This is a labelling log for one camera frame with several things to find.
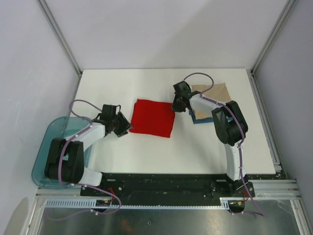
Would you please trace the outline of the red t-shirt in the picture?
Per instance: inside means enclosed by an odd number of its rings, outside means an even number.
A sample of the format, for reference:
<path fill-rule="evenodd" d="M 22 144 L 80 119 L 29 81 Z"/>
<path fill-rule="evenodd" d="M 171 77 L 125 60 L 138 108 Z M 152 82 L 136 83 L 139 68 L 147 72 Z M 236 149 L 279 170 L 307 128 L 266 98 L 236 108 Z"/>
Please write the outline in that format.
<path fill-rule="evenodd" d="M 170 138 L 174 121 L 171 103 L 138 99 L 134 104 L 130 132 Z"/>

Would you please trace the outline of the blue t-shirt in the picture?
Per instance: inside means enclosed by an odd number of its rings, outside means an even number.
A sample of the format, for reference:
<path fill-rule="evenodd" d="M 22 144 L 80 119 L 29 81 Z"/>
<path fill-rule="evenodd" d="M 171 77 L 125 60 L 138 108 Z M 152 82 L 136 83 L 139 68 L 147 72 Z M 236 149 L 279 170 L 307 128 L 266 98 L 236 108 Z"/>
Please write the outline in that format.
<path fill-rule="evenodd" d="M 214 122 L 212 117 L 196 119 L 196 116 L 195 116 L 195 113 L 193 110 L 189 110 L 189 115 L 191 116 L 192 122 L 194 124 L 203 124 L 203 123 L 213 123 Z"/>

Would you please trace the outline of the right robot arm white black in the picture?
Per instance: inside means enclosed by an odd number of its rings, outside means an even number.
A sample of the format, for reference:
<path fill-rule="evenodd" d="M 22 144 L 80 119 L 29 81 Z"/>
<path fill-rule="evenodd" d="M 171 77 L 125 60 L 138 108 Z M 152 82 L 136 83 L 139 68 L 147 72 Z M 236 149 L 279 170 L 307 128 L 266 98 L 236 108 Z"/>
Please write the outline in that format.
<path fill-rule="evenodd" d="M 244 188 L 239 180 L 246 174 L 242 148 L 248 131 L 247 122 L 238 103 L 234 100 L 227 103 L 216 101 L 199 91 L 193 92 L 185 81 L 175 84 L 173 88 L 174 112 L 181 113 L 193 109 L 212 115 L 216 135 L 225 147 L 226 175 L 231 180 L 225 184 L 225 190 L 230 196 L 238 196 Z"/>

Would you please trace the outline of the left aluminium frame post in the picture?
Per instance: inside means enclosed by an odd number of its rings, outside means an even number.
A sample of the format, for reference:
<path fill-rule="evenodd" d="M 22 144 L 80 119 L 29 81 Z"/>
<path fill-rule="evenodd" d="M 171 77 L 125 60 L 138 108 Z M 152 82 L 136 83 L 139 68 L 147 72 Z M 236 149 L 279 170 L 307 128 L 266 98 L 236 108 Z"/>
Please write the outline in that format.
<path fill-rule="evenodd" d="M 59 45 L 61 46 L 61 49 L 65 53 L 65 56 L 69 60 L 69 63 L 75 70 L 76 74 L 81 77 L 82 70 L 80 69 L 67 41 L 64 37 L 61 28 L 59 24 L 57 23 L 52 11 L 50 10 L 50 7 L 48 6 L 47 2 L 45 0 L 36 0 L 39 8 L 41 9 L 44 17 L 46 18 L 46 21 L 48 22 L 49 26 L 51 27 L 57 41 L 59 42 Z"/>

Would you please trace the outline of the beige t-shirt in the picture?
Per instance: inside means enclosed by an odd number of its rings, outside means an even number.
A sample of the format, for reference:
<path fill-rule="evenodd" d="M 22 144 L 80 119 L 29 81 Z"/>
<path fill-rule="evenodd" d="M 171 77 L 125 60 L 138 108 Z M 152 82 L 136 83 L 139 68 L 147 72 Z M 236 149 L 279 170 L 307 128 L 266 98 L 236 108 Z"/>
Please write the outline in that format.
<path fill-rule="evenodd" d="M 199 92 L 202 92 L 209 88 L 210 88 L 210 85 L 192 85 L 191 86 L 192 91 L 199 91 Z M 231 101 L 231 97 L 230 97 L 230 94 L 228 92 L 228 89 L 225 83 L 215 84 L 213 88 L 206 91 L 204 95 L 211 99 L 225 102 L 225 103 Z M 195 113 L 196 119 L 212 117 L 211 112 L 209 114 L 206 114 L 198 110 L 193 110 L 193 111 Z"/>

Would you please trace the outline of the teal translucent plastic bin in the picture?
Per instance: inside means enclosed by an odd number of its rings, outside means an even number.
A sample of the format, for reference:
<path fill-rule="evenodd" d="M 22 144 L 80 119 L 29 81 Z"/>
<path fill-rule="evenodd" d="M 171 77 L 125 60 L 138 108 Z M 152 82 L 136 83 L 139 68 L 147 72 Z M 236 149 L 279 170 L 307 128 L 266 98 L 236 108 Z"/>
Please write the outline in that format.
<path fill-rule="evenodd" d="M 54 138 L 62 138 L 65 139 L 69 136 L 72 136 L 76 132 L 81 131 L 82 129 L 89 126 L 89 122 L 87 120 L 83 120 L 77 117 L 59 117 L 55 119 L 50 125 L 47 127 L 44 138 L 42 140 L 39 152 L 37 154 L 37 158 L 35 160 L 31 177 L 38 187 L 46 188 L 46 189 L 65 189 L 66 187 L 62 187 L 59 184 L 58 180 L 49 179 L 45 176 L 45 165 L 48 158 L 48 153 L 50 149 L 51 141 Z M 84 167 L 85 172 L 83 178 L 80 183 L 85 183 L 86 185 L 92 185 L 94 183 L 98 184 L 99 175 L 95 172 L 95 170 L 91 170 L 87 168 L 89 165 L 91 147 L 84 151 Z"/>

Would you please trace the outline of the right aluminium frame post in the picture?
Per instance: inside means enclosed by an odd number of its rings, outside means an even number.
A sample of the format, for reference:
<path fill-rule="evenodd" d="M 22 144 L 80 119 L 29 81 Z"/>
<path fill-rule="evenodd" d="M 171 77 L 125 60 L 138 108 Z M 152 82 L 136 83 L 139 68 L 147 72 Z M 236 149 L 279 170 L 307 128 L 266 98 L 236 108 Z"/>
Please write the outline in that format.
<path fill-rule="evenodd" d="M 250 69 L 250 72 L 252 75 L 256 73 L 259 66 L 261 65 L 262 61 L 265 59 L 266 55 L 268 54 L 270 48 L 272 47 L 273 43 L 275 42 L 276 38 L 278 37 L 279 33 L 283 29 L 284 25 L 286 24 L 289 16 L 291 15 L 294 7 L 298 3 L 297 0 L 288 0 L 286 4 L 284 5 L 281 13 L 279 14 L 279 17 L 277 21 L 274 24 L 274 27 L 272 28 L 265 44 L 263 45 L 256 61 L 254 62 L 252 68 Z"/>

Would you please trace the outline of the aluminium frame post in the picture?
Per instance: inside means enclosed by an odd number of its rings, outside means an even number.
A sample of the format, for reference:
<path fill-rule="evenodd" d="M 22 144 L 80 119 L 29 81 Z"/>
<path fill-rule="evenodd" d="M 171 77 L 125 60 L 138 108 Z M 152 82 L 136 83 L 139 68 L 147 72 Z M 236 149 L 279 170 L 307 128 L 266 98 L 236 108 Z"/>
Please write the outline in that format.
<path fill-rule="evenodd" d="M 286 4 L 284 5 L 281 13 L 279 14 L 279 17 L 277 21 L 274 24 L 274 27 L 272 28 L 265 44 L 263 45 L 256 61 L 254 62 L 252 68 L 250 69 L 250 72 L 252 75 L 256 73 L 259 66 L 261 65 L 262 61 L 265 59 L 266 55 L 268 54 L 270 48 L 272 47 L 273 43 L 275 42 L 276 38 L 278 37 L 279 33 L 283 29 L 284 25 L 286 24 L 289 16 L 291 15 L 294 7 L 298 3 L 297 0 L 288 0 Z"/>
<path fill-rule="evenodd" d="M 49 26 L 51 27 L 57 41 L 59 42 L 59 45 L 61 46 L 61 49 L 65 53 L 65 56 L 69 60 L 69 63 L 75 70 L 76 74 L 81 77 L 82 70 L 80 69 L 67 41 L 64 37 L 61 28 L 59 24 L 57 23 L 52 11 L 50 10 L 50 7 L 48 6 L 47 2 L 45 0 L 36 0 L 39 8 L 41 9 L 44 17 L 46 18 L 46 21 L 48 22 Z"/>

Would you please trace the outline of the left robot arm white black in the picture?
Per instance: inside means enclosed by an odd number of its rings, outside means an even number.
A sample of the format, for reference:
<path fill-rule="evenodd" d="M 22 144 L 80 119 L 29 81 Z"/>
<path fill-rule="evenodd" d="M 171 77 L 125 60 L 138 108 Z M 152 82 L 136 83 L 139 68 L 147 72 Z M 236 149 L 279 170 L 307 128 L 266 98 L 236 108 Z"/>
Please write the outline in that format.
<path fill-rule="evenodd" d="M 85 166 L 85 151 L 110 133 L 122 137 L 128 134 L 132 125 L 121 112 L 120 105 L 102 106 L 94 119 L 88 119 L 82 130 L 66 138 L 54 138 L 51 141 L 45 177 L 59 181 L 59 184 L 86 185 L 96 195 L 104 195 L 108 183 L 102 180 L 103 174 Z"/>

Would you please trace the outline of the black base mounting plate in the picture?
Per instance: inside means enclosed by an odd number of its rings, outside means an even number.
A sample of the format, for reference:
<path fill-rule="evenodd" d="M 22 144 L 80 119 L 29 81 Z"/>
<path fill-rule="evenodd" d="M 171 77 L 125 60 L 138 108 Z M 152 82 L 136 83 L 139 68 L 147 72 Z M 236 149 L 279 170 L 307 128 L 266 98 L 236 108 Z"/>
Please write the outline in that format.
<path fill-rule="evenodd" d="M 221 197 L 255 197 L 248 178 L 232 181 L 225 174 L 104 173 L 99 188 L 125 206 L 215 206 Z"/>

